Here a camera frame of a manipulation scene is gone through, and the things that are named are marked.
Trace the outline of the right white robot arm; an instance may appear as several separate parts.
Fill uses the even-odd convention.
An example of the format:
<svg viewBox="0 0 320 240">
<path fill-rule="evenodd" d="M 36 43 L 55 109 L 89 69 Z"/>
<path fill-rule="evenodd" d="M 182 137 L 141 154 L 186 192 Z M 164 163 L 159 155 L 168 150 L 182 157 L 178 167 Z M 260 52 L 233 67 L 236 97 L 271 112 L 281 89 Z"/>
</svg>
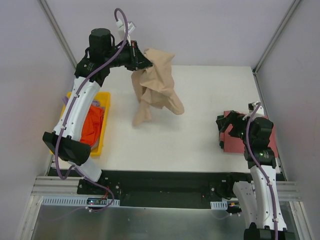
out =
<svg viewBox="0 0 320 240">
<path fill-rule="evenodd" d="M 239 138 L 244 144 L 244 158 L 253 183 L 232 180 L 225 184 L 225 192 L 237 197 L 244 214 L 245 240 L 294 240 L 288 231 L 281 212 L 276 185 L 276 157 L 269 146 L 274 124 L 265 117 L 245 116 L 230 111 L 227 116 L 219 115 L 216 124 L 220 133 Z"/>
</svg>

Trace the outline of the beige t shirt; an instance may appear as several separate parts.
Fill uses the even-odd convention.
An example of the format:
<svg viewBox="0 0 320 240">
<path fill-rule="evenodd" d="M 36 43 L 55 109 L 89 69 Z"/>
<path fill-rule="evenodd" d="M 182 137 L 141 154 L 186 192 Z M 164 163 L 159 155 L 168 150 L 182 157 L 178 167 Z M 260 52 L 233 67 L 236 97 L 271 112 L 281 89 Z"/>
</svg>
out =
<svg viewBox="0 0 320 240">
<path fill-rule="evenodd" d="M 150 107 L 167 108 L 175 115 L 182 115 L 185 108 L 175 92 L 175 81 L 172 76 L 172 60 L 175 54 L 154 48 L 147 48 L 143 55 L 152 66 L 136 70 L 131 75 L 133 90 L 139 107 L 132 120 L 137 127 L 152 120 Z"/>
</svg>

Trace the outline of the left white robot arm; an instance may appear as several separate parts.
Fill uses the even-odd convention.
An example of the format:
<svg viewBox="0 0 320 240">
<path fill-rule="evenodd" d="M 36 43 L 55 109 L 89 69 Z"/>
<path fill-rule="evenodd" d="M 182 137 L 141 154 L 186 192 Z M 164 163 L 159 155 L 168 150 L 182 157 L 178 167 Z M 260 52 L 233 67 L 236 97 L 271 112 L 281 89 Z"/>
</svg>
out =
<svg viewBox="0 0 320 240">
<path fill-rule="evenodd" d="M 42 140 L 54 154 L 89 179 L 88 188 L 99 195 L 105 191 L 106 183 L 101 179 L 102 170 L 91 158 L 91 147 L 81 142 L 83 125 L 90 106 L 100 91 L 110 69 L 124 66 L 129 71 L 152 67 L 139 50 L 129 32 L 124 30 L 123 41 L 114 43 L 109 29 L 96 28 L 89 35 L 89 46 L 85 55 L 76 65 L 71 95 L 57 125 L 51 132 L 44 132 Z"/>
</svg>

